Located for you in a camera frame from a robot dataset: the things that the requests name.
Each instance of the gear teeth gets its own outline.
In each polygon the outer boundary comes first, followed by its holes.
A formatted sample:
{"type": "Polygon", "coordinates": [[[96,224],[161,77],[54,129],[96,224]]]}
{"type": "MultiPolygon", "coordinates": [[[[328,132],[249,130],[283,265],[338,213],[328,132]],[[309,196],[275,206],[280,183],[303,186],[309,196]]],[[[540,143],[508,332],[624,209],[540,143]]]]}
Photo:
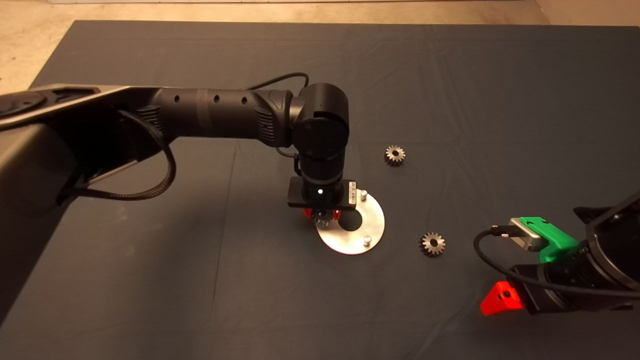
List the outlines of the gear teeth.
{"type": "Polygon", "coordinates": [[[391,145],[385,150],[385,162],[391,167],[398,167],[402,165],[405,157],[406,153],[400,146],[391,145]]]}
{"type": "Polygon", "coordinates": [[[420,239],[420,249],[421,251],[432,258],[442,255],[446,248],[447,244],[445,240],[438,233],[430,232],[426,233],[420,239]],[[438,242],[438,245],[432,245],[431,240],[435,240],[438,242]]]}

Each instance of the table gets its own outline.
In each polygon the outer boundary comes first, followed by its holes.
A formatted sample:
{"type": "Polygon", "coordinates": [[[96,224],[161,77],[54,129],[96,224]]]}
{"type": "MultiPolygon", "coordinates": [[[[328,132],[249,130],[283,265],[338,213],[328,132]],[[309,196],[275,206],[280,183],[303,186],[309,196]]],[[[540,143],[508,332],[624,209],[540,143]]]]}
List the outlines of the table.
{"type": "MultiPolygon", "coordinates": [[[[258,142],[178,139],[174,185],[68,209],[0,329],[11,359],[565,359],[636,354],[640,313],[485,318],[503,277],[471,241],[637,191],[640,29],[79,21],[34,85],[239,88],[285,72],[341,87],[345,175],[380,202],[380,244],[330,250],[286,206],[292,164],[258,142]],[[407,151],[387,166],[388,145],[407,151]],[[422,255],[435,231],[445,254],[422,255]]],[[[297,89],[299,81],[275,88],[297,89]]],[[[156,156],[106,181],[154,184],[156,156]]],[[[535,254],[503,240],[504,264],[535,254]]]]}

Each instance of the robotic arm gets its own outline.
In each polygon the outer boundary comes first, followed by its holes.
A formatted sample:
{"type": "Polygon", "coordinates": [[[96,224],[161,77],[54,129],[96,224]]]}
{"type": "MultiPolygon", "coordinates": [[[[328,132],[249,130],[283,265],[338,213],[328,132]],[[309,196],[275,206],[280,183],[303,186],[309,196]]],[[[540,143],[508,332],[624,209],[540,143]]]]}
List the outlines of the robotic arm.
{"type": "Polygon", "coordinates": [[[77,196],[142,200],[164,192],[175,176],[168,144],[180,136],[293,145],[299,153],[293,156],[291,207],[322,220],[356,205],[355,186],[342,178],[347,97],[330,84],[306,86],[298,96],[280,90],[47,86],[0,96],[0,132],[0,323],[68,204],[77,196]],[[160,151],[169,170],[155,188],[124,195],[88,188],[160,151]]]}
{"type": "Polygon", "coordinates": [[[569,311],[632,309],[640,300],[640,192],[610,208],[575,208],[586,224],[582,241],[539,217],[512,218],[478,234],[474,247],[480,258],[503,273],[481,304],[485,315],[526,309],[533,315],[569,311]],[[485,236],[511,238],[528,251],[540,253],[540,263],[507,269],[481,249],[485,236]]]}

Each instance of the circular plate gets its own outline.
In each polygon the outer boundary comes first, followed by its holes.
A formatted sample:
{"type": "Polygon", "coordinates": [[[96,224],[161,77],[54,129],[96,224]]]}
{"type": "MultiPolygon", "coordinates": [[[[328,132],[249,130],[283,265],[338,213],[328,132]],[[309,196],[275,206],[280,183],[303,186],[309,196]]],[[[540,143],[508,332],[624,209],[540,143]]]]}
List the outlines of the circular plate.
{"type": "Polygon", "coordinates": [[[362,225],[354,231],[343,229],[337,221],[331,221],[328,226],[317,226],[318,234],[331,249],[347,255],[362,254],[373,249],[385,232],[385,214],[378,201],[371,194],[366,199],[360,199],[361,190],[357,190],[356,211],[362,216],[362,225]],[[370,236],[369,246],[365,244],[365,237],[370,236]]]}

